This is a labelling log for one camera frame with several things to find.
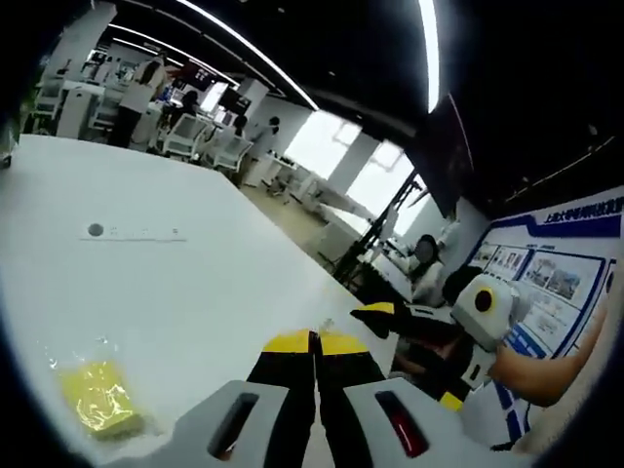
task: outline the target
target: window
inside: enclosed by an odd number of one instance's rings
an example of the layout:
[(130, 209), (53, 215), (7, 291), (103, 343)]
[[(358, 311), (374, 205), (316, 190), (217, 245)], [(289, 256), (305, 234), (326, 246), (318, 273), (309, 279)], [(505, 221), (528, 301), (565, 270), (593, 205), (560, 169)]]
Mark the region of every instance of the window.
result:
[(314, 112), (296, 134), (286, 155), (308, 171), (328, 178), (360, 130), (359, 126), (328, 112)]
[[(388, 206), (392, 197), (399, 191), (406, 178), (413, 171), (413, 164), (403, 149), (390, 141), (384, 141), (375, 149), (369, 161), (349, 187), (347, 195), (364, 206), (373, 215), (379, 216)], [(422, 178), (416, 178), (420, 186)], [(403, 236), (424, 206), (423, 200), (410, 207), (420, 190), (412, 190), (399, 209), (399, 219), (395, 232)]]

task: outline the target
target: poster photo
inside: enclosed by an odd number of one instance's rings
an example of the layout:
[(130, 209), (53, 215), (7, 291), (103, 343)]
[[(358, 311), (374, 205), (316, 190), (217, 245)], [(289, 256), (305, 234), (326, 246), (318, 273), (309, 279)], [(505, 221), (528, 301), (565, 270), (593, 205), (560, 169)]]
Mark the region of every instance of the poster photo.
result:
[(480, 268), (485, 268), (489, 261), (494, 256), (496, 249), (498, 246), (493, 244), (483, 244), (477, 250), (477, 253), (472, 258), (470, 262), (471, 266), (479, 266)]
[(537, 252), (522, 281), (580, 310), (589, 298), (602, 264), (598, 258)]
[(500, 247), (487, 265), (486, 273), (500, 280), (511, 281), (516, 278), (528, 249), (518, 247)]

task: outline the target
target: black ceiling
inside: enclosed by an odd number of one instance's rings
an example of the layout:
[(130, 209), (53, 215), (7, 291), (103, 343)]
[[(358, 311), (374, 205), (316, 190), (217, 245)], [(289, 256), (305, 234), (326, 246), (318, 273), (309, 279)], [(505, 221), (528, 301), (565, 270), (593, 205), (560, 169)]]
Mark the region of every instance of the black ceiling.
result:
[[(153, 10), (117, 0), (114, 22), (223, 72), (270, 82), (288, 100), (306, 105), (274, 70), (196, 12), (176, 0), (138, 1)], [(417, 0), (194, 3), (243, 34), (322, 108), (362, 123), (377, 137), (405, 143), (427, 116)], [(624, 24), (615, 4), (434, 0), (434, 5), (441, 95), (451, 92), (461, 114), (476, 172), (467, 195), (482, 209), (508, 213), (505, 200), (514, 193), (582, 156), (589, 144), (619, 133)], [(137, 42), (111, 29), (104, 39), (112, 36)], [(182, 61), (176, 54), (172, 58)], [(590, 124), (596, 136), (590, 135)], [(546, 198), (540, 199), (543, 204)]]

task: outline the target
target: white table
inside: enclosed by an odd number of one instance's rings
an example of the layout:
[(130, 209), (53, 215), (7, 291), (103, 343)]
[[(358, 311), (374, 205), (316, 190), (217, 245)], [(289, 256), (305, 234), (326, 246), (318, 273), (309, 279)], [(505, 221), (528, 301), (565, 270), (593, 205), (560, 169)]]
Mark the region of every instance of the white table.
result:
[[(114, 457), (152, 451), (178, 418), (249, 374), (275, 334), (327, 318), (358, 336), (389, 372), (396, 335), (349, 316), (359, 302), (221, 174), (134, 151), (23, 136), (0, 174), (4, 322), (23, 375), (64, 439), (93, 462), (110, 457), (66, 406), (50, 359), (118, 346), (132, 398), (160, 436)], [(100, 222), (126, 233), (176, 228), (180, 242), (81, 240)]]
[(281, 170), (295, 171), (296, 165), (266, 153), (259, 157), (243, 183), (250, 187), (258, 187), (262, 182), (270, 185)]

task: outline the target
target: chair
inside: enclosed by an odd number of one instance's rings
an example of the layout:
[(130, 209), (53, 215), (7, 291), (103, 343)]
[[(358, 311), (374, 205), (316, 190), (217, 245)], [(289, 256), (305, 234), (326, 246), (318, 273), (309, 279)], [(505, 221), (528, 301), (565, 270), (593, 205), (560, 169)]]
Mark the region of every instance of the chair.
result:
[(213, 167), (223, 167), (238, 173), (243, 156), (247, 154), (253, 143), (246, 139), (231, 135), (220, 140), (220, 146), (214, 148)]
[(163, 153), (176, 154), (190, 159), (196, 152), (199, 135), (207, 126), (207, 122), (193, 115), (183, 114), (165, 137)]
[(119, 91), (106, 88), (104, 95), (97, 103), (93, 117), (89, 121), (89, 128), (96, 130), (112, 129), (117, 119), (122, 96)]
[(48, 78), (43, 81), (39, 93), (35, 98), (34, 109), (31, 112), (35, 123), (33, 132), (39, 129), (39, 121), (43, 119), (54, 121), (59, 115), (62, 104), (63, 78)]

